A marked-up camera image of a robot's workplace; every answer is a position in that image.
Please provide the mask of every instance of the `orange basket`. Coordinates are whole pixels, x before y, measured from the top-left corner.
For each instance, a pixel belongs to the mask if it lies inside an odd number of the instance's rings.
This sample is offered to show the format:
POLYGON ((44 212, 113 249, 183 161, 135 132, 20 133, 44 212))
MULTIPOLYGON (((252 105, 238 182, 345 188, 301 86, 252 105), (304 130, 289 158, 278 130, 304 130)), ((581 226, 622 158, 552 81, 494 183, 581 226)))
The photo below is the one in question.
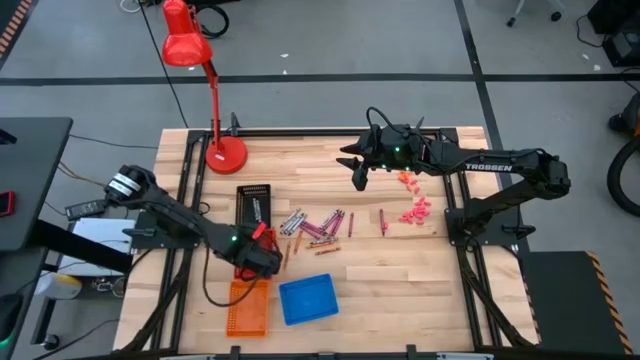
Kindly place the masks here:
MULTIPOLYGON (((244 294, 252 281, 233 281, 229 291, 229 301, 244 294)), ((258 280, 256 286, 238 305, 229 307, 227 317, 227 337, 262 338, 267 335, 267 315, 269 312, 269 281, 258 280)))

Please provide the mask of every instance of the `lamp base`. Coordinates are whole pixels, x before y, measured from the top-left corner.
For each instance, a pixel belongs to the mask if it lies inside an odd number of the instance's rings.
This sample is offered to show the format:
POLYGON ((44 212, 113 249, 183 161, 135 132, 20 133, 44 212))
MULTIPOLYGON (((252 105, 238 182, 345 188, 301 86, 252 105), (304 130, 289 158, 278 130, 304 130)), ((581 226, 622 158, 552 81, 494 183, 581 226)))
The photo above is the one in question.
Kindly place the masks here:
POLYGON ((236 137, 224 136, 220 138, 220 145, 222 150, 218 153, 213 143, 207 148, 205 160, 211 170, 218 174, 233 174, 242 169, 248 157, 244 142, 236 137))

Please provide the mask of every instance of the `blue plastic box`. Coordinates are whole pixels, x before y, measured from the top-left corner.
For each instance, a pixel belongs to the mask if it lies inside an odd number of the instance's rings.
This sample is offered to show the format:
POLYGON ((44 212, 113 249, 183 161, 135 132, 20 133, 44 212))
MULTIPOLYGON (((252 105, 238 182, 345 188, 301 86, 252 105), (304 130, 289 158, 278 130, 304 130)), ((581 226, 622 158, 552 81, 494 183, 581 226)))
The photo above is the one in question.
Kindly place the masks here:
POLYGON ((339 311, 329 274, 280 284, 280 300, 287 326, 335 315, 339 311))

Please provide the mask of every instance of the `red desk lamp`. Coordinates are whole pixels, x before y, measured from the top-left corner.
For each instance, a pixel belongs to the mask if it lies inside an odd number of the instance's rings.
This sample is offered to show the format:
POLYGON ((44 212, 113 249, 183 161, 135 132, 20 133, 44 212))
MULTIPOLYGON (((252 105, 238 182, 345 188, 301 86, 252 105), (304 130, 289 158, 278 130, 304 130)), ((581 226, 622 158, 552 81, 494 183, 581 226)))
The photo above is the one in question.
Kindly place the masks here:
POLYGON ((162 59, 171 66, 202 65, 211 87, 213 141, 207 148, 207 165, 219 174, 234 173, 247 161, 247 147, 236 137, 220 137, 218 73, 211 62, 213 51, 200 32, 195 9, 190 9, 183 0, 166 0, 163 10, 169 36, 162 46, 162 59))

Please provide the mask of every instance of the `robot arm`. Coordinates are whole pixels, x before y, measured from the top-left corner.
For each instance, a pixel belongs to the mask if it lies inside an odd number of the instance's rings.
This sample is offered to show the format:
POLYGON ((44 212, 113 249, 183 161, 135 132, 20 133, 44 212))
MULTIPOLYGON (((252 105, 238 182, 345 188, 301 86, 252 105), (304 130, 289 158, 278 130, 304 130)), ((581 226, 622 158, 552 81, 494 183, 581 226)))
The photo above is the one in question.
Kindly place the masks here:
POLYGON ((257 241, 262 229, 217 224, 189 209, 156 184, 153 173, 138 166, 122 166, 105 188, 109 204, 143 209, 157 226, 177 239, 202 238, 213 253, 232 265, 267 277, 277 274, 282 254, 263 249, 257 241))
POLYGON ((420 134, 420 125, 391 124, 381 128, 371 124, 357 143, 342 152, 362 156, 336 159, 353 171, 352 182, 358 191, 367 184, 368 170, 385 169, 421 172, 442 176, 458 171, 514 173, 524 179, 485 199, 471 199, 465 206, 461 228, 472 234, 483 231, 496 213, 518 206, 533 198, 557 199, 569 193, 571 181, 567 166, 557 156, 542 149, 483 150, 461 149, 457 144, 430 139, 420 134))

